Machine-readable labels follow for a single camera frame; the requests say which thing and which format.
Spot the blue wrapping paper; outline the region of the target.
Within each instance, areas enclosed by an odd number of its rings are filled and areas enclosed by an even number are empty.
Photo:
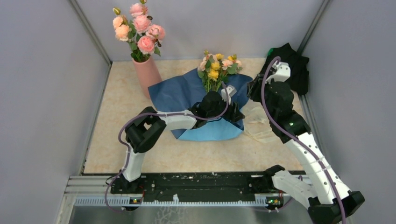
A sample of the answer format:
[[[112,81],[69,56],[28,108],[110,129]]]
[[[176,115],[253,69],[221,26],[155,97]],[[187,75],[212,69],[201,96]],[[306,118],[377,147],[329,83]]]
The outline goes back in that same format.
[[[235,74],[228,77],[226,84],[232,85],[236,93],[232,101],[242,108],[247,102],[247,83],[252,77]],[[160,83],[148,87],[151,101],[158,111],[178,112],[188,109],[194,103],[200,102],[206,95],[197,69],[193,69],[184,75],[175,76]],[[209,121],[203,127],[185,130],[172,130],[172,134],[178,140],[186,141],[221,141],[237,138],[244,131],[243,121],[232,124],[225,119]]]

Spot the cream ribbon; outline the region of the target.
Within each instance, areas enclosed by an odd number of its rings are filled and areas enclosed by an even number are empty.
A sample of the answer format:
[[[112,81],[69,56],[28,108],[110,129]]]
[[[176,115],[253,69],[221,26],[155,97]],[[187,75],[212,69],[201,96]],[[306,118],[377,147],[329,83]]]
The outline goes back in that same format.
[[[260,103],[248,101],[243,106],[242,113],[245,115],[243,119],[245,135],[263,144],[279,140],[272,132],[267,115]]]

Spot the small yellow pink flower bouquet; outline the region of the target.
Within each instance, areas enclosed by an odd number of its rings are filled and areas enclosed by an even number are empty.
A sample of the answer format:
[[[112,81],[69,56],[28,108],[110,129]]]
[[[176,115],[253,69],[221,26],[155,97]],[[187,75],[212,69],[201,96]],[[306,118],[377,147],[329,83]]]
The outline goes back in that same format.
[[[236,54],[225,57],[223,54],[212,54],[205,50],[204,55],[197,72],[206,93],[218,91],[222,82],[228,82],[228,76],[235,75],[243,69],[242,62]]]

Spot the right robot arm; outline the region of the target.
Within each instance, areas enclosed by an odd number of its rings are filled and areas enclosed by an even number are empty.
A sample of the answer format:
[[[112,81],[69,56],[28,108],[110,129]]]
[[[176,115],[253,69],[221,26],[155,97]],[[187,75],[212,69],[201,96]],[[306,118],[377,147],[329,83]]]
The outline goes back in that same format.
[[[346,223],[365,198],[344,184],[321,153],[305,119],[293,110],[294,95],[289,85],[274,78],[267,82],[259,74],[248,83],[247,97],[262,104],[272,131],[294,154],[311,181],[306,184],[277,165],[268,169],[270,175],[263,179],[265,190],[288,193],[307,209],[316,224]]]

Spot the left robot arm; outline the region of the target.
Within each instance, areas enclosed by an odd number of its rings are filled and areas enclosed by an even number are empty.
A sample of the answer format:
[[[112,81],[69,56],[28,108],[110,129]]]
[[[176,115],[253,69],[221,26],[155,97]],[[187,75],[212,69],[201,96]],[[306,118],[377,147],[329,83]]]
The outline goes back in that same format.
[[[161,112],[146,107],[120,130],[127,146],[126,162],[111,184],[112,192],[134,193],[140,187],[141,168],[147,151],[153,148],[165,130],[197,129],[210,121],[224,119],[236,124],[245,118],[239,105],[232,101],[236,90],[228,86],[221,92],[210,91],[200,102],[179,112]]]

